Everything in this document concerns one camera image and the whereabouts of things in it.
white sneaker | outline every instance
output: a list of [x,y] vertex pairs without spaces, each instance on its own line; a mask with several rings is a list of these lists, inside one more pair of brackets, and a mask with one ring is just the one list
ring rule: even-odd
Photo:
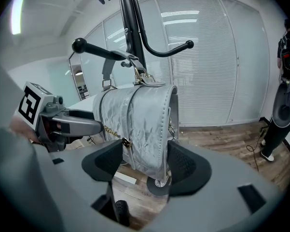
[[261,152],[261,157],[263,157],[265,160],[269,162],[273,162],[275,160],[274,156],[271,154],[270,156],[264,156],[263,153]]

white ceiling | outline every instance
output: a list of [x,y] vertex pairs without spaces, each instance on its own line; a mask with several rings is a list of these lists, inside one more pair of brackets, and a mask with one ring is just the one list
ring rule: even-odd
[[90,0],[24,0],[21,28],[24,37],[64,35]]
[[12,2],[0,18],[0,63],[10,70],[66,55],[65,34],[91,0],[24,0],[21,33],[11,34]]

black knob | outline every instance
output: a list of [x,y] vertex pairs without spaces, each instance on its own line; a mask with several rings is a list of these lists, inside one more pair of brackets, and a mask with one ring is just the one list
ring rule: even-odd
[[78,38],[74,40],[72,43],[73,51],[78,54],[85,52],[86,46],[87,46],[87,41],[83,38]]
[[188,48],[191,49],[194,46],[194,42],[193,41],[187,41],[186,44],[188,45]]

metal arm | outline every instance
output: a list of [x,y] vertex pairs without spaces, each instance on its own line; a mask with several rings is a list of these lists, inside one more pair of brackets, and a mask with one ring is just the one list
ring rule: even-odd
[[136,17],[137,17],[137,21],[138,21],[138,26],[139,26],[139,31],[140,31],[140,35],[141,35],[141,39],[143,41],[143,44],[145,46],[145,48],[147,49],[148,52],[150,52],[152,55],[155,55],[157,57],[169,57],[172,56],[178,52],[181,52],[183,50],[186,49],[191,49],[194,47],[194,42],[193,41],[187,41],[185,44],[180,45],[168,52],[157,52],[154,51],[149,45],[148,45],[148,41],[147,41],[147,36],[146,36],[146,32],[145,32],[145,27],[144,27],[144,22],[143,22],[143,18],[141,16],[141,11],[139,8],[139,4],[137,0],[132,0],[133,4],[134,4],[134,10],[136,13]]
[[75,53],[78,53],[78,54],[86,52],[86,53],[90,53],[93,55],[97,55],[97,56],[102,57],[102,58],[112,59],[112,60],[116,60],[116,61],[120,61],[120,60],[125,59],[124,57],[122,57],[118,54],[115,54],[113,52],[105,50],[105,49],[98,47],[96,45],[89,44],[83,38],[78,38],[78,39],[74,40],[72,43],[72,49]]

wooden floor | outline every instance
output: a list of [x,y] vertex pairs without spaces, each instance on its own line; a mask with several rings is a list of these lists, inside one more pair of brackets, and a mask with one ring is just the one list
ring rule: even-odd
[[[256,169],[253,153],[246,149],[246,145],[256,146],[260,128],[263,126],[266,126],[264,122],[256,122],[223,127],[181,128],[180,141],[232,155]],[[290,183],[290,153],[286,146],[281,144],[273,152],[275,161],[272,163],[259,157],[259,152],[260,148],[257,147],[255,154],[260,173],[281,190],[285,190]],[[114,177],[112,186],[115,201],[125,200],[128,203],[131,214],[130,227],[139,230],[163,209],[167,196],[158,197],[151,194],[146,186],[146,175],[131,169],[129,165],[120,166],[118,172],[137,179],[135,184],[130,184]]]

